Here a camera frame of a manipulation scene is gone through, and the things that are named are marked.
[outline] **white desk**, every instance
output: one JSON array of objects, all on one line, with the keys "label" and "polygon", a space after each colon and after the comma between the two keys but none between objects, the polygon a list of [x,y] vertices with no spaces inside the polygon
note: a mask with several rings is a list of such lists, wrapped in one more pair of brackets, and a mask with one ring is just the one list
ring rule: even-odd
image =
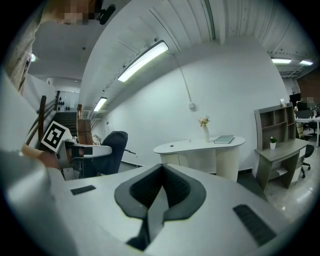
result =
[{"label": "white desk", "polygon": [[239,171],[239,146],[246,140],[235,136],[230,144],[215,144],[218,137],[176,141],[157,146],[153,152],[160,154],[162,163],[193,168],[205,173],[237,181]]},{"label": "white desk", "polygon": [[309,122],[316,122],[316,143],[315,146],[319,147],[319,122],[320,122],[320,117],[318,118],[296,118],[296,122],[298,123],[309,123]]}]

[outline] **staircase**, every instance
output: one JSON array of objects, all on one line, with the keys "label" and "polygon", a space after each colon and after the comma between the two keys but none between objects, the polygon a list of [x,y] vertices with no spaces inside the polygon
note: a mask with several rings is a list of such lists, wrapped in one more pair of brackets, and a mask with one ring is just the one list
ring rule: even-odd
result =
[{"label": "staircase", "polygon": [[53,121],[58,124],[67,127],[70,130],[72,137],[77,136],[77,113],[76,112],[60,112],[56,113]]}]

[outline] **fluorescent light fixture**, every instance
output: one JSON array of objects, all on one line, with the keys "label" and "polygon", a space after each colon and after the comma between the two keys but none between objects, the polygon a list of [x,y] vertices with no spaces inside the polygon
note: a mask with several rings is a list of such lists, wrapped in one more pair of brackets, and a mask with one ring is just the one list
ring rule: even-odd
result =
[{"label": "fluorescent light fixture", "polygon": [[34,62],[36,60],[36,56],[32,53],[31,54],[31,62]]},{"label": "fluorescent light fixture", "polygon": [[141,69],[148,62],[152,61],[155,57],[169,50],[165,41],[161,40],[154,44],[151,48],[144,51],[137,59],[135,59],[128,67],[118,76],[121,82],[127,81],[134,73]]},{"label": "fluorescent light fixture", "polygon": [[101,107],[105,104],[106,101],[107,101],[107,98],[101,97],[101,99],[99,100],[98,104],[95,106],[93,111],[98,112],[101,109]]},{"label": "fluorescent light fixture", "polygon": [[291,62],[289,58],[272,58],[273,63],[288,64]]},{"label": "fluorescent light fixture", "polygon": [[301,60],[301,61],[300,61],[300,64],[310,66],[310,65],[312,65],[312,64],[313,64],[313,62],[311,62],[311,61],[307,61],[307,60]]}]

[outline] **wall outlet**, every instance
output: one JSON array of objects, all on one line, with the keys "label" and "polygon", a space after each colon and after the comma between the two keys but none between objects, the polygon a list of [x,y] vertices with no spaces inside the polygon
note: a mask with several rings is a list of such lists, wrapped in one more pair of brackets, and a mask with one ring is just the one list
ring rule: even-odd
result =
[{"label": "wall outlet", "polygon": [[189,107],[189,109],[193,109],[195,107],[195,104],[190,102],[190,103],[188,103],[188,107]]}]

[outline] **white ceiling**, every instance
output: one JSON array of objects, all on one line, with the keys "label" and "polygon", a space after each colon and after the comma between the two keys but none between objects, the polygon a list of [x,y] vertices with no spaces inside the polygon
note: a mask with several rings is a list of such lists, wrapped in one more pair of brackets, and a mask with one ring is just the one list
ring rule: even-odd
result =
[{"label": "white ceiling", "polygon": [[[82,78],[79,102],[85,110],[92,110],[102,96],[108,98],[106,110],[137,77],[167,58],[156,58],[139,71],[140,76],[125,83],[117,80],[124,66],[155,39],[164,40],[170,54],[175,54],[203,42],[223,44],[229,37],[254,36],[271,57],[293,59],[289,65],[277,65],[284,78],[297,78],[318,65],[313,43],[277,1],[114,0],[108,4],[118,6],[118,2],[121,8],[106,27],[94,21],[85,27],[47,23],[41,25],[33,47],[40,61],[30,70],[38,76]],[[300,65],[302,59],[315,64]]]}]

